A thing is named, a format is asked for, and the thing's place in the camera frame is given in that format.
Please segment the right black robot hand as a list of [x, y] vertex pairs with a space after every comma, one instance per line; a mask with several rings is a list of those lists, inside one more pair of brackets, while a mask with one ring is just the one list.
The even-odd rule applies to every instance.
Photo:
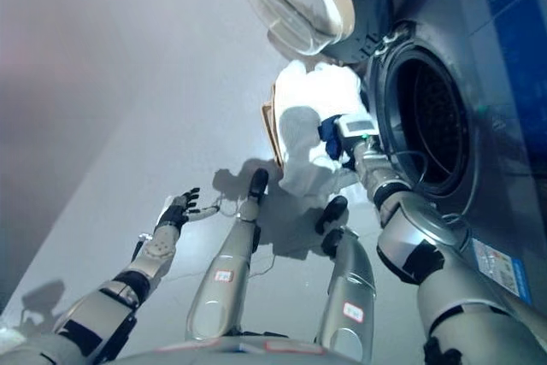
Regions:
[[372, 117], [364, 112], [341, 115], [334, 121], [334, 124], [342, 143], [379, 136], [379, 130]]

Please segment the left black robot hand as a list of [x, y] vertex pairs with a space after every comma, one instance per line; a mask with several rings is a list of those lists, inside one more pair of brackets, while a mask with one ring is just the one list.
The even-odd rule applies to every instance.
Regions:
[[167, 208], [161, 213], [155, 230], [161, 227], [174, 227], [180, 233], [184, 224], [209, 218], [220, 211], [220, 206], [216, 203], [199, 209], [197, 207], [199, 196], [200, 188], [194, 187], [173, 197]]

